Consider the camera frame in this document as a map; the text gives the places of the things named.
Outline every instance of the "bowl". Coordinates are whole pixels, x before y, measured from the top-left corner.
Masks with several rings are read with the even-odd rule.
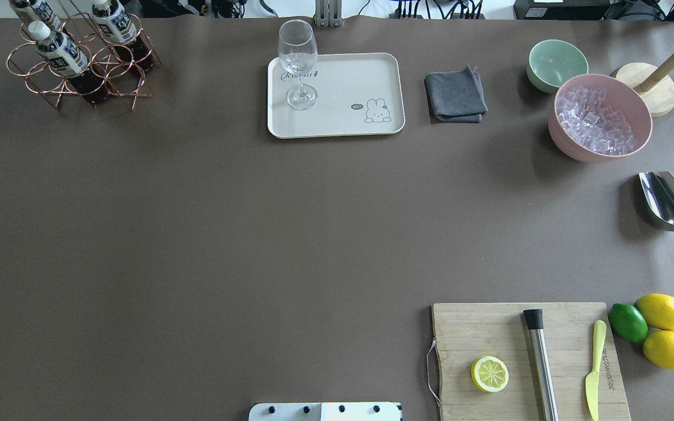
[[[625,116],[625,121],[631,126],[634,139],[637,142],[636,147],[632,151],[620,155],[601,154],[582,146],[582,144],[567,133],[558,121],[556,104],[560,96],[566,96],[567,93],[573,91],[578,86],[583,86],[586,89],[604,88],[607,91],[602,104],[612,107],[613,110],[620,110]],[[564,152],[564,154],[569,155],[569,157],[584,163],[606,163],[636,154],[647,144],[649,137],[652,136],[652,114],[649,112],[644,100],[641,99],[641,96],[625,83],[609,77],[609,75],[578,75],[567,80],[556,92],[553,106],[548,116],[548,130],[558,149]]]
[[[540,41],[529,51],[527,77],[545,93],[554,94],[565,81],[588,72],[582,51],[565,41]]]

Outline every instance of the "ice scoop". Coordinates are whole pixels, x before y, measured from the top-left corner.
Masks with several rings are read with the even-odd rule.
[[[649,217],[661,229],[674,231],[674,177],[668,171],[640,172]]]

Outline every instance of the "wooden cutting board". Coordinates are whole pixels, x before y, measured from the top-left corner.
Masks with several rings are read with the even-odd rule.
[[[441,421],[540,421],[537,371],[530,362],[522,310],[542,309],[556,407],[561,421],[588,421],[584,377],[592,370],[592,327],[607,323],[605,303],[436,303],[434,336],[441,383]],[[508,385],[490,394],[470,379],[473,362],[500,358]],[[599,385],[600,421],[631,421],[623,377],[608,323]]]

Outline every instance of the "pink bowl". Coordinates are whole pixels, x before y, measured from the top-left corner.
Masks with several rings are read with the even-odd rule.
[[[566,133],[558,122],[556,101],[553,101],[553,106],[548,116],[548,130],[551,132],[553,142],[555,142],[561,152],[584,163],[606,163],[636,154],[647,144],[649,137],[652,136],[652,114],[650,114],[647,105],[644,104],[644,100],[641,99],[641,96],[636,91],[625,83],[609,77],[609,75],[583,74],[567,80],[556,92],[555,98],[558,99],[560,95],[564,95],[577,86],[583,86],[587,89],[607,89],[607,98],[604,104],[608,104],[613,109],[619,109],[623,112],[623,115],[625,115],[626,120],[634,131],[634,137],[638,146],[634,151],[625,155],[600,154],[581,146],[579,142]]]

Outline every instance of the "rabbit illustration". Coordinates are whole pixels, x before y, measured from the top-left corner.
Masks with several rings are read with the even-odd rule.
[[[366,103],[366,123],[384,123],[391,122],[388,115],[388,107],[383,99],[369,99]]]

